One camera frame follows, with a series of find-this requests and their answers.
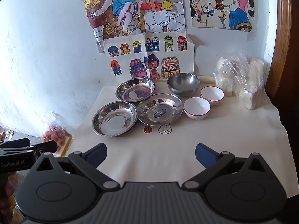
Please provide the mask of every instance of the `white wall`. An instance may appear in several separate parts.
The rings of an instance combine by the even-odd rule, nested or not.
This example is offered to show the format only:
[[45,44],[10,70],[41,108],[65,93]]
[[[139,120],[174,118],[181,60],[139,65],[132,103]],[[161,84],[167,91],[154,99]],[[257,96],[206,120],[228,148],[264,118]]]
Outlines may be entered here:
[[[197,74],[212,75],[219,57],[238,48],[271,62],[276,14],[269,23],[269,1],[276,0],[255,0],[257,25],[250,33],[193,28],[185,1]],[[0,125],[41,136],[48,118],[56,117],[73,133],[111,70],[82,0],[2,0],[0,24]]]

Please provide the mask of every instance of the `red rim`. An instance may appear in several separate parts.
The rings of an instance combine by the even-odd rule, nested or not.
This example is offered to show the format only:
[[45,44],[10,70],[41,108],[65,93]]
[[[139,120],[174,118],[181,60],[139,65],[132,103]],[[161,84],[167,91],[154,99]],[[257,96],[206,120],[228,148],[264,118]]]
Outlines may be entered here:
[[218,89],[220,89],[220,90],[223,92],[223,97],[222,97],[222,99],[220,99],[220,100],[210,100],[210,99],[206,99],[206,98],[202,95],[202,93],[201,93],[202,90],[203,90],[204,88],[206,88],[206,87],[203,87],[203,88],[200,90],[200,95],[202,96],[203,99],[208,100],[208,101],[211,101],[211,102],[219,102],[219,101],[221,101],[222,99],[224,99],[224,92],[223,92],[222,89],[219,88],[219,87],[215,87],[215,88],[218,88]]
[[[194,98],[204,99],[204,98],[201,98],[201,97],[192,97],[192,98],[189,98],[189,99],[194,99]],[[190,115],[192,115],[192,116],[204,116],[204,115],[206,115],[206,114],[208,114],[208,113],[210,112],[210,110],[211,110],[211,105],[210,105],[210,103],[209,103],[208,100],[204,99],[204,100],[206,100],[206,101],[208,102],[208,104],[210,105],[210,109],[209,109],[209,111],[208,111],[207,113],[205,113],[205,114],[201,114],[201,115],[197,115],[197,114],[191,114],[191,113],[189,113],[189,112],[185,109],[185,103],[186,103],[189,99],[187,99],[187,100],[184,102],[184,105],[183,105],[184,110],[185,110],[188,114],[190,114]]]

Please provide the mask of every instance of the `blue gripper pad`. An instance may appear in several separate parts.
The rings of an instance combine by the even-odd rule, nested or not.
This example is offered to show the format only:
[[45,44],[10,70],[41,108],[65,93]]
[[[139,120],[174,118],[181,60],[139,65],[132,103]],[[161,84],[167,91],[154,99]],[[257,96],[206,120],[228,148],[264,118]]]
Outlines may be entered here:
[[208,168],[218,161],[220,154],[206,145],[200,143],[196,146],[195,157],[205,167]]

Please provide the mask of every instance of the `plate label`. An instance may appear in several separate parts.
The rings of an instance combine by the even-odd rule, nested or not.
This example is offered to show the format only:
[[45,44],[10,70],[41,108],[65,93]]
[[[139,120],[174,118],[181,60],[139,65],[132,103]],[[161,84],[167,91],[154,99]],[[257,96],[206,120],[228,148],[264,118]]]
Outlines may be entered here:
[[163,116],[165,113],[166,113],[166,109],[159,110],[158,112],[156,112],[154,114],[154,118],[159,118],[159,117]]

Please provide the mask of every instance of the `wooden door frame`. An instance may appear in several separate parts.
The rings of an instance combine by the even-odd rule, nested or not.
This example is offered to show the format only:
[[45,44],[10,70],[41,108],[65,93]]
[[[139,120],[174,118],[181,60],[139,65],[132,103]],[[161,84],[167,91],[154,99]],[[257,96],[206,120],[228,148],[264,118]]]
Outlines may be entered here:
[[266,93],[280,111],[293,112],[299,104],[299,0],[277,0],[277,34]]

